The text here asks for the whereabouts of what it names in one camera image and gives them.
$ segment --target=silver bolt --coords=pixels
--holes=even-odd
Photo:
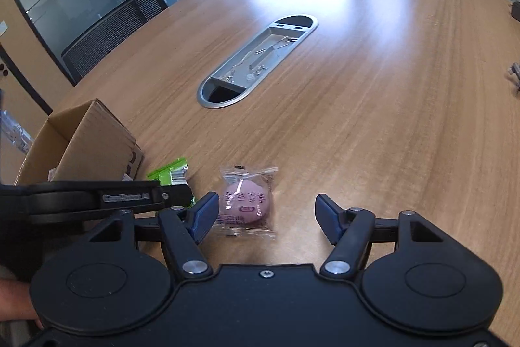
[[[263,271],[260,271],[260,276],[262,278],[272,278],[275,276],[275,273],[269,269],[264,269]]]
[[[201,274],[207,270],[207,263],[201,260],[189,260],[183,264],[183,271],[189,274]]]
[[[342,260],[331,260],[325,264],[325,270],[331,274],[344,274],[350,271],[350,265]]]

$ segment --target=wooden table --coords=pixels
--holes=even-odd
[[[197,103],[211,70],[298,13],[318,28],[248,97]],[[188,158],[197,196],[219,189],[222,164],[280,168],[277,241],[210,235],[201,248],[213,266],[319,266],[332,248],[314,218],[319,193],[380,217],[418,211],[498,271],[492,330],[518,345],[520,100],[505,70],[520,57],[520,23],[509,14],[506,0],[181,0],[62,108],[100,98],[137,137],[146,170]]]

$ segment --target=black mesh chair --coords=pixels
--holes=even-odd
[[[72,42],[61,57],[83,78],[130,34],[167,8],[164,0],[127,0]]]

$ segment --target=cardboard box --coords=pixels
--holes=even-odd
[[[121,181],[135,178],[143,154],[136,139],[95,99],[53,112],[36,136],[15,184],[53,181]]]

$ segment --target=pink pastry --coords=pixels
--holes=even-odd
[[[221,201],[219,221],[228,224],[249,224],[269,213],[267,190],[250,180],[239,180],[229,185]]]

